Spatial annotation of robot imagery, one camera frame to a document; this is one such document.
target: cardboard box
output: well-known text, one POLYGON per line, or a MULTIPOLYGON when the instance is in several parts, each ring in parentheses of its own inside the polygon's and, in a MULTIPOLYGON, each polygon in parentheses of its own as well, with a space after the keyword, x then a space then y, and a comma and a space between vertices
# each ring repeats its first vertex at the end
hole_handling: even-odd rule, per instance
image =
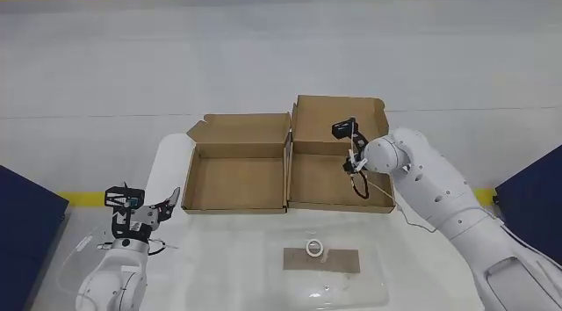
MULTIPOLYGON (((292 108, 292 159, 289 166, 290 208, 390 213, 393 201, 370 186, 370 197, 362 199, 353 191, 342 165, 350 139, 337 140, 332 125, 355 117, 359 132, 371 141, 388 134, 385 104, 377 98, 299 96, 292 108)), ((368 173, 369 181, 393 195, 388 175, 368 173)), ((364 192, 363 180, 356 177, 357 189, 364 192)))
POLYGON ((207 114, 185 184, 187 213, 285 213, 291 155, 289 113, 207 114))

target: table surface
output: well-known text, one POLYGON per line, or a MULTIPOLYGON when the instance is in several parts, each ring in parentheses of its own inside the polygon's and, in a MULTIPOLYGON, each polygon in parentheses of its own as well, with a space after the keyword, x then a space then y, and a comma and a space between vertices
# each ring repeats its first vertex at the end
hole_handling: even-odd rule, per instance
MULTIPOLYGON (((146 204, 166 199, 178 186, 183 192, 193 145, 186 134, 171 134, 161 141, 148 179, 146 204)), ((408 219, 424 223, 397 196, 408 219)), ((283 300, 264 297, 271 295, 271 290, 265 293, 264 289, 275 288, 276 282, 264 280, 263 271, 250 267, 263 253, 268 234, 279 227, 346 224, 367 227, 378 249, 388 299, 371 308, 483 309, 471 272, 452 245, 439 233, 408 226, 397 210, 389 214, 290 209, 274 215, 188 215, 178 204, 153 237, 179 249, 150 258, 141 310, 287 309, 283 300), (240 244, 242 233, 247 246, 240 244)))

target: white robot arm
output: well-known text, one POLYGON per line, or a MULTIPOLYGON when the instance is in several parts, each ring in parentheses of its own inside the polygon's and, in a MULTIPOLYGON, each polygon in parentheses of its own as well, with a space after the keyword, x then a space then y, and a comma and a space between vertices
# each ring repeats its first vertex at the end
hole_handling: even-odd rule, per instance
POLYGON ((398 128, 366 145, 359 132, 351 133, 358 149, 352 167, 391 176, 404 200, 468 263, 486 311, 562 310, 560 266, 487 213, 421 133, 398 128))
POLYGON ((98 246, 108 250, 97 268, 82 282, 76 296, 77 311, 136 311, 147 287, 148 241, 160 223, 168 220, 180 188, 163 202, 144 206, 144 191, 114 186, 105 192, 105 205, 113 208, 112 233, 116 238, 98 246))

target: tape roll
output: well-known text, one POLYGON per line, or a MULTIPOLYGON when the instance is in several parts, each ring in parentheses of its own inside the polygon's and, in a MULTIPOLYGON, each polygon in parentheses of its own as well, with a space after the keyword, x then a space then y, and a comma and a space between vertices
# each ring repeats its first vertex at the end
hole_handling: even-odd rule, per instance
POLYGON ((320 255, 322 255, 322 252, 324 252, 324 245, 322 245, 322 243, 318 240, 318 239, 311 239, 308 242, 306 242, 306 253, 308 254, 308 256, 310 257, 318 257, 320 255), (320 250, 317 252, 312 252, 310 250, 310 246, 312 244, 318 244, 320 246, 320 250))

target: blue panel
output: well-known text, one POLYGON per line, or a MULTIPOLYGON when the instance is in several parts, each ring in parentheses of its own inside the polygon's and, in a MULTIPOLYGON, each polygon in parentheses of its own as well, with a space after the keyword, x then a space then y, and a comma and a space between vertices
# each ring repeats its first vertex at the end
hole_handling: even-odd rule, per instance
POLYGON ((2 311, 22 311, 33 289, 41 261, 0 251, 2 311))
POLYGON ((562 146, 496 188, 506 224, 562 264, 562 146))
POLYGON ((68 201, 0 166, 2 311, 20 311, 40 274, 68 201))
POLYGON ((62 222, 68 201, 0 166, 3 229, 0 247, 28 257, 43 258, 62 222))

